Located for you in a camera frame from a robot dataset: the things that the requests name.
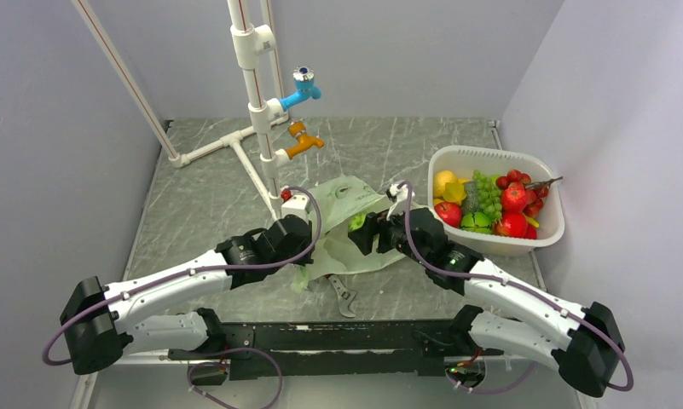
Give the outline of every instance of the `white basket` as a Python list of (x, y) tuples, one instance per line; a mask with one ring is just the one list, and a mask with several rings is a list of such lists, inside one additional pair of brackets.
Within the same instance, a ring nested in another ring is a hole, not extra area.
[[(433, 183), (434, 175), (442, 170), (451, 170), (457, 177), (471, 179), (472, 172), (479, 169), (485, 175), (505, 175), (510, 169), (518, 169), (531, 176), (532, 181), (552, 179), (549, 167), (538, 158), (524, 153), (498, 151), (483, 147), (444, 147), (434, 153), (429, 162), (429, 181), (427, 197), (429, 207), (434, 207)], [(493, 234), (473, 233), (453, 228), (444, 224), (447, 236), (456, 243), (471, 247), (473, 250), (503, 256), (521, 256), (536, 247), (552, 245), (564, 232), (562, 204), (559, 201), (557, 183), (549, 189), (545, 206), (537, 217), (540, 228), (537, 229), (537, 240), (515, 239)]]

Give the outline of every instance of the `orange faucet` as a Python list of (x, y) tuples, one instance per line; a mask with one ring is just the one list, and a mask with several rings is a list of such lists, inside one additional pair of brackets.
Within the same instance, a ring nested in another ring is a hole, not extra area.
[(286, 149), (289, 159), (293, 159), (294, 156), (301, 152), (308, 151), (311, 147), (323, 147), (322, 140), (306, 133), (306, 126), (303, 122), (291, 122), (291, 126), (288, 127), (288, 133), (298, 141), (295, 147)]

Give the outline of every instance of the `grape bunch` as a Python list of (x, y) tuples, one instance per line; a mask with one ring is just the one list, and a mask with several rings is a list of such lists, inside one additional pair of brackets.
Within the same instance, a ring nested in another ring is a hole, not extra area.
[(501, 189), (496, 185), (497, 177), (499, 176), (486, 176), (479, 169), (475, 169), (472, 176), (479, 191), (480, 211), (493, 223), (501, 219)]

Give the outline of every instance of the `faucet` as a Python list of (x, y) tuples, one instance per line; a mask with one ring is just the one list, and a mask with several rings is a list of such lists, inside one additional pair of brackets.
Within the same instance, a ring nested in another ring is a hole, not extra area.
[(288, 133), (298, 141), (295, 147), (285, 149), (289, 159), (293, 159), (294, 156), (301, 152), (308, 151), (311, 147), (323, 147), (322, 140), (306, 133), (306, 126), (303, 122), (291, 122), (291, 126), (288, 127)]
[(280, 99), (283, 112), (309, 98), (321, 98), (321, 90), (314, 86), (314, 72), (307, 66), (296, 68), (293, 72), (293, 82), (296, 83), (296, 92)]

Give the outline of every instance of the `blue faucet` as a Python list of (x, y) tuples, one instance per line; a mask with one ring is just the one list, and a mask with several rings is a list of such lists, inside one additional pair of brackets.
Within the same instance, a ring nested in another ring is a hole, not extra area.
[(321, 90), (314, 86), (314, 72), (307, 66), (296, 68), (293, 72), (293, 82), (296, 83), (296, 92), (280, 99), (283, 112), (309, 98), (315, 100), (321, 98)]

